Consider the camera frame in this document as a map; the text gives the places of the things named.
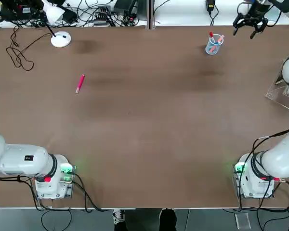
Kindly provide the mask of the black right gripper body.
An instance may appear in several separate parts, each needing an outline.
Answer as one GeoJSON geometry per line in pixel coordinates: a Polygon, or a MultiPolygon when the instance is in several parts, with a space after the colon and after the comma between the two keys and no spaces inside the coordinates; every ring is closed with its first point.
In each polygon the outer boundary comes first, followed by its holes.
{"type": "Polygon", "coordinates": [[[246,19],[261,20],[267,12],[267,5],[259,2],[253,2],[246,14],[246,19]]]}

